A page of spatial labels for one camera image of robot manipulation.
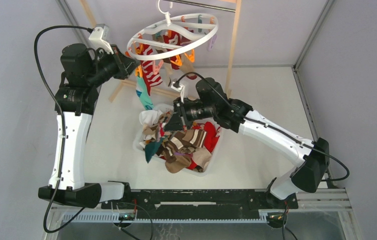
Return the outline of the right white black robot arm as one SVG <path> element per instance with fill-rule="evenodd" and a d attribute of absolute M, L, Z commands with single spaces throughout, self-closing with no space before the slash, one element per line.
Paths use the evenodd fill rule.
<path fill-rule="evenodd" d="M 239 99 L 228 98 L 220 83 L 207 77 L 195 85 L 199 98 L 173 102 L 173 114 L 166 131 L 182 131 L 193 121 L 212 118 L 224 129 L 249 136 L 279 151 L 293 169 L 274 179 L 265 194 L 271 208 L 279 208 L 288 196 L 297 192 L 315 193 L 329 166 L 329 143 L 313 141 L 286 131 Z"/>

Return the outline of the orange clothes peg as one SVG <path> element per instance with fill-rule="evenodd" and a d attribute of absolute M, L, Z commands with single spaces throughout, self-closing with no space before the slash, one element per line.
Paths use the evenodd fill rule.
<path fill-rule="evenodd" d="M 138 78 L 142 78 L 143 77 L 143 69 L 142 69 L 142 66 L 139 65 L 136 67 L 136 69 L 134 70 L 134 75 Z"/>

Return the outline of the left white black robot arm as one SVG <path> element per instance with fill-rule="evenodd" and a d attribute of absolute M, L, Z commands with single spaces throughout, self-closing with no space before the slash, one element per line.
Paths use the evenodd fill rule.
<path fill-rule="evenodd" d="M 124 182 L 89 183 L 84 177 L 86 141 L 96 103 L 98 88 L 111 78 L 125 80 L 139 62 L 123 54 L 113 44 L 111 51 L 92 48 L 83 43 L 66 46 L 60 57 L 64 71 L 54 95 L 57 112 L 57 145 L 53 170 L 46 186 L 38 189 L 38 197 L 53 203 L 94 208 L 113 200 L 120 208 L 128 208 L 133 195 Z"/>

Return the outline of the mint green sock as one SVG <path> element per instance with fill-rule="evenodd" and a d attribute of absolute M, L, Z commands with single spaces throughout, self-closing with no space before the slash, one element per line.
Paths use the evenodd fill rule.
<path fill-rule="evenodd" d="M 136 77 L 136 94 L 145 110 L 152 110 L 154 108 L 145 81 L 139 76 Z"/>

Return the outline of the white round clip hanger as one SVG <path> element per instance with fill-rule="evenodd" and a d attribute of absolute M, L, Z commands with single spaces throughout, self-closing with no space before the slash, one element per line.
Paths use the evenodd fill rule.
<path fill-rule="evenodd" d="M 195 49 L 212 40 L 219 29 L 218 18 L 208 13 L 189 13 L 172 17 L 169 11 L 156 9 L 164 20 L 138 31 L 127 43 L 129 57 L 140 61 L 164 60 L 186 55 L 195 61 Z"/>

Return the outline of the dark teal patterned sock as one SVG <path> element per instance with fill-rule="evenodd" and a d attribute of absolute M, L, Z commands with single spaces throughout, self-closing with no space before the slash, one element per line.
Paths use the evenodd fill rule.
<path fill-rule="evenodd" d="M 154 133 L 153 137 L 150 139 L 150 142 L 144 148 L 145 161 L 147 163 L 149 163 L 152 157 L 158 152 L 165 137 L 166 134 L 164 128 L 159 127 L 158 130 Z"/>

